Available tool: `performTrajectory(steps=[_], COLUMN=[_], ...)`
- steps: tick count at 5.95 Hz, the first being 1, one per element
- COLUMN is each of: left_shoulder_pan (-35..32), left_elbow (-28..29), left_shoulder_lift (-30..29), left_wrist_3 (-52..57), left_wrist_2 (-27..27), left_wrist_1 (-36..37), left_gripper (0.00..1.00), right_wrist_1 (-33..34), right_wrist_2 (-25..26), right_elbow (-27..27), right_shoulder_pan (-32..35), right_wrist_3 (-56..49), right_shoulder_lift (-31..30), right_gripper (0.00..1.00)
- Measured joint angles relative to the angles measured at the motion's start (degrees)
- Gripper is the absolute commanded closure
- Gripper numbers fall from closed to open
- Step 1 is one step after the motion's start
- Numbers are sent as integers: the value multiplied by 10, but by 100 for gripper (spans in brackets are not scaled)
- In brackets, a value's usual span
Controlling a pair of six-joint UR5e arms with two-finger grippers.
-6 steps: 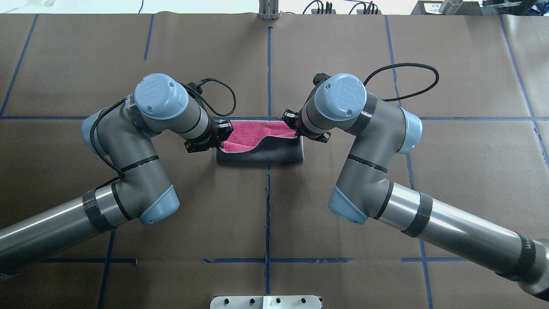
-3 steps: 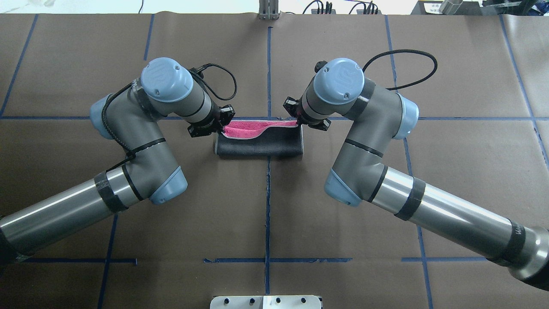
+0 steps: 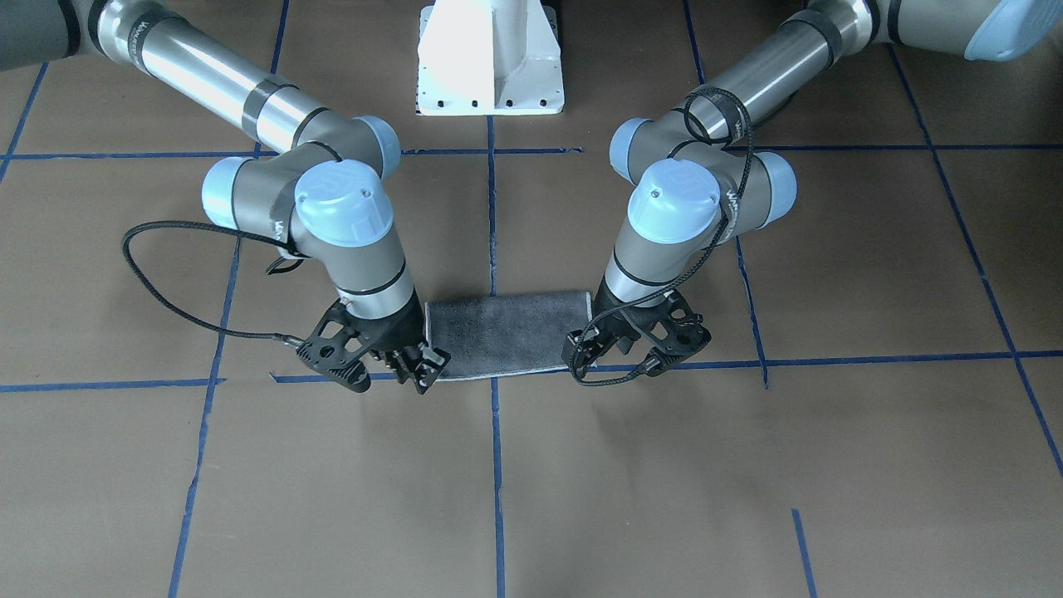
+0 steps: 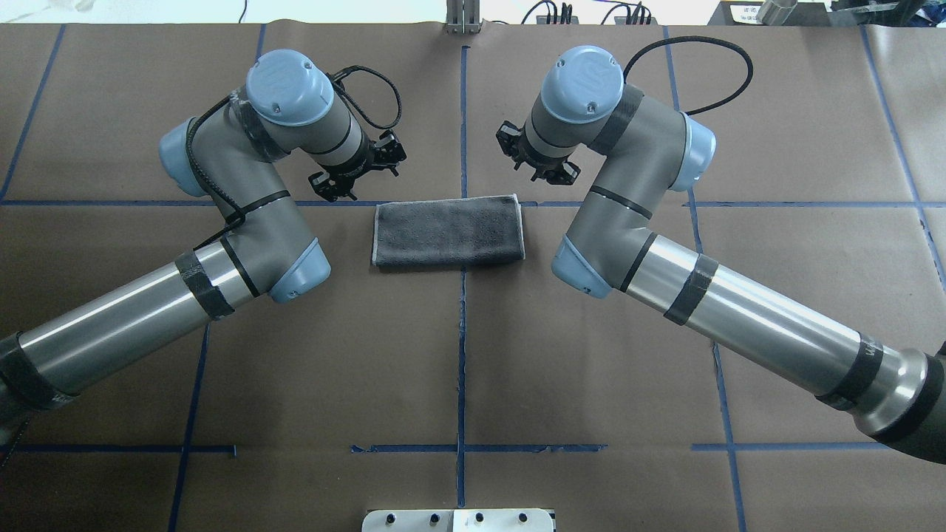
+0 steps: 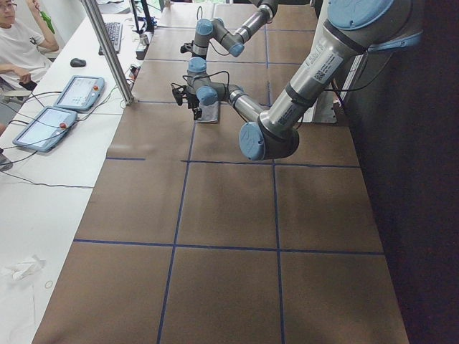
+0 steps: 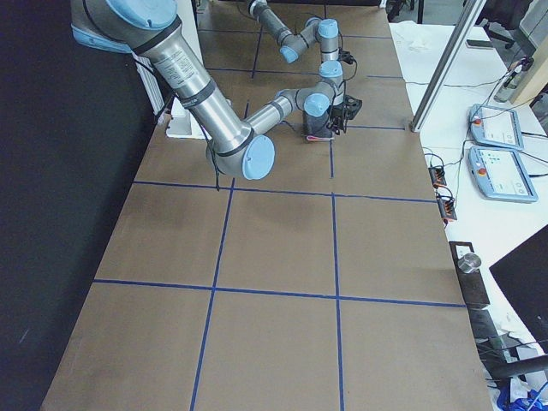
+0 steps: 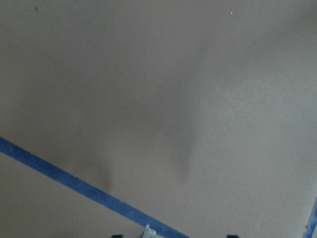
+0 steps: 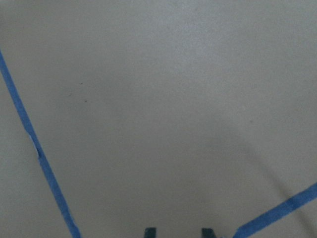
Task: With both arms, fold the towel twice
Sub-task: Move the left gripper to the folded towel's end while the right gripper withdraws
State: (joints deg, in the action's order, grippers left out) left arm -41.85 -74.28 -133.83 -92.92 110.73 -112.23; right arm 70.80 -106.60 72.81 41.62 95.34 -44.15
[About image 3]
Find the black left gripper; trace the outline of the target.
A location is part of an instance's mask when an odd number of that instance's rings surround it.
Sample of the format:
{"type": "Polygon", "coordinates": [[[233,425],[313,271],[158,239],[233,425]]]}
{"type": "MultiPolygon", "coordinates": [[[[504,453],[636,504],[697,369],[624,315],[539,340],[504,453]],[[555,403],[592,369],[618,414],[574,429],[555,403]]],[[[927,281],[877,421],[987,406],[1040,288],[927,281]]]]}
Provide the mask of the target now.
{"type": "Polygon", "coordinates": [[[563,365],[576,383],[585,383],[588,369],[603,355],[618,348],[627,355],[640,338],[649,342],[649,352],[640,368],[648,375],[661,375],[697,355],[710,343],[711,334],[703,318],[694,313],[677,291],[659,302],[647,301],[626,307],[595,323],[597,331],[570,331],[562,345],[563,365]]]}

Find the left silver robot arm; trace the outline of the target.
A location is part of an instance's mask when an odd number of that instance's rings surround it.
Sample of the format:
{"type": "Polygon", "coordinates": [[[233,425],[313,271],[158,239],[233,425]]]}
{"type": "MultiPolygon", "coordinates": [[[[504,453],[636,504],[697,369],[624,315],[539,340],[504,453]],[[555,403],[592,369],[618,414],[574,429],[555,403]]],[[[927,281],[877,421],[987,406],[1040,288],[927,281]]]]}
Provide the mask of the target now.
{"type": "Polygon", "coordinates": [[[806,1],[720,75],[658,119],[615,129],[609,160],[634,186],[592,317],[569,334],[573,379],[611,349],[645,338],[648,355],[615,385],[657,377],[710,341],[679,292],[722,243],[765,228],[793,208],[794,170],[756,151],[756,129],[809,81],[874,44],[1010,61],[1061,19],[1059,1],[806,1]]]}

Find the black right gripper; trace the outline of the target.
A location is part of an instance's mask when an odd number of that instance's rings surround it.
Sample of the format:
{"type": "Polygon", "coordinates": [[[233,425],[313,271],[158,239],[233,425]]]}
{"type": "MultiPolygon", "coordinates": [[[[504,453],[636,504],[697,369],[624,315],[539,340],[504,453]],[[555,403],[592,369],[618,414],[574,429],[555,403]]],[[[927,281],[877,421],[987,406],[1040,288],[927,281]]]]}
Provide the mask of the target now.
{"type": "Polygon", "coordinates": [[[423,310],[417,297],[394,314],[377,319],[354,317],[345,303],[336,300],[296,355],[307,368],[356,393],[371,385],[362,363],[367,355],[394,371],[399,383],[411,380],[415,393],[425,394],[448,368],[451,355],[426,344],[423,331],[423,310]]]}

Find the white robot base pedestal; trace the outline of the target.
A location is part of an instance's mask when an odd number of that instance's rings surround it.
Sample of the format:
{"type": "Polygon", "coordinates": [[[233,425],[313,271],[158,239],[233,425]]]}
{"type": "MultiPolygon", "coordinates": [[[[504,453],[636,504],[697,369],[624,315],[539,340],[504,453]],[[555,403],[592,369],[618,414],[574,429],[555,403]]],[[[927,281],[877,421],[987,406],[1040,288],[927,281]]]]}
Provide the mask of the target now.
{"type": "Polygon", "coordinates": [[[556,10],[540,1],[436,1],[420,12],[415,109],[555,115],[566,106],[556,10]]]}

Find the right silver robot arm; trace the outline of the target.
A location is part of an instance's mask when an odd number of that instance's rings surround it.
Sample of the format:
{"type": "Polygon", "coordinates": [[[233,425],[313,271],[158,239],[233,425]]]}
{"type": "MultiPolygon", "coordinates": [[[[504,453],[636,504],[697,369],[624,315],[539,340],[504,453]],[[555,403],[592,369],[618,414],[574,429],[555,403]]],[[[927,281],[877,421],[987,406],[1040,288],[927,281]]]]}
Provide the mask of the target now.
{"type": "Polygon", "coordinates": [[[370,387],[365,356],[418,393],[437,381],[449,354],[426,337],[384,189],[401,163],[394,129],[374,116],[345,119],[330,110],[162,1],[4,1],[4,71],[73,56],[132,66],[276,152],[210,168],[202,228],[276,247],[270,273],[321,262],[337,298],[305,337],[214,331],[288,345],[306,368],[356,393],[370,387]]]}

